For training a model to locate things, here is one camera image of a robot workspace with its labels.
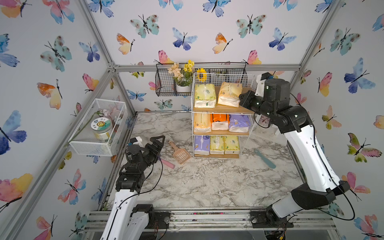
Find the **orange-yellow tissue pack top shelf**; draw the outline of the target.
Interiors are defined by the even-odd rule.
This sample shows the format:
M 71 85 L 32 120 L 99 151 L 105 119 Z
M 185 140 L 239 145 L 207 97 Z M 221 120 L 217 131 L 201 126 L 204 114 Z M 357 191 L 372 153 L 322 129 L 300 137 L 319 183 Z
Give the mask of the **orange-yellow tissue pack top shelf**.
M 238 108 L 242 90 L 242 84 L 223 82 L 219 91 L 218 104 Z

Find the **orange tissue pack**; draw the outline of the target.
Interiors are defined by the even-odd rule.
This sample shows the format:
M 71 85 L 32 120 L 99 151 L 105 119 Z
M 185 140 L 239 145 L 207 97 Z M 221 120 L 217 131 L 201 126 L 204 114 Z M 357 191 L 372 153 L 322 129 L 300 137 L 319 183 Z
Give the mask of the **orange tissue pack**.
M 212 131 L 228 131 L 230 123 L 229 114 L 211 114 Z

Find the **green tissue pack top shelf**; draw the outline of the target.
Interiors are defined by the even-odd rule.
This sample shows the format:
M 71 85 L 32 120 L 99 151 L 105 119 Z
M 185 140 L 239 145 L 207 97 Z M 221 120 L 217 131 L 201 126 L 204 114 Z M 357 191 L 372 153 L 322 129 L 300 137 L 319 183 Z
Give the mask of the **green tissue pack top shelf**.
M 195 108 L 215 108 L 217 103 L 214 84 L 197 84 L 194 93 Z

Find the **yellow tissue pack shelf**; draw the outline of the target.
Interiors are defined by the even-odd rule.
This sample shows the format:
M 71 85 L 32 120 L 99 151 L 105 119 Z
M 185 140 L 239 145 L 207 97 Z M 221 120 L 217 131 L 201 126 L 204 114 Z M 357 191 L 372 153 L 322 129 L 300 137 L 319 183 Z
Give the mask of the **yellow tissue pack shelf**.
M 194 113 L 194 131 L 209 133 L 212 131 L 211 115 L 206 113 Z

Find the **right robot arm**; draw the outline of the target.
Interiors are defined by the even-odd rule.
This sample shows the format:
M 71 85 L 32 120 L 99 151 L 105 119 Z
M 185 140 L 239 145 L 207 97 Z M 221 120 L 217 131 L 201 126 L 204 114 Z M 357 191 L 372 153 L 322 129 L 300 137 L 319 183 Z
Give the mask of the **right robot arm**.
M 240 106 L 255 115 L 268 117 L 278 127 L 298 158 L 306 182 L 266 209 L 266 223 L 277 226 L 287 216 L 301 210 L 318 209 L 331 204 L 337 196 L 345 195 L 350 185 L 333 171 L 316 138 L 315 125 L 307 110 L 290 104 L 290 83 L 282 79 L 268 79 L 264 93 L 258 96 L 247 91 L 239 96 Z

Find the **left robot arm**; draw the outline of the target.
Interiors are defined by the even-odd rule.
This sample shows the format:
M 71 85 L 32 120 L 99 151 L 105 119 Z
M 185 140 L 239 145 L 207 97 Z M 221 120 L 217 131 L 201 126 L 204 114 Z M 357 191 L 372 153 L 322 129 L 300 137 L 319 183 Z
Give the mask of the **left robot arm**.
M 155 223 L 152 204 L 137 204 L 146 180 L 145 170 L 153 166 L 164 147 L 165 136 L 150 138 L 146 145 L 138 137 L 125 148 L 127 163 L 119 172 L 113 207 L 101 240 L 139 240 L 143 231 Z

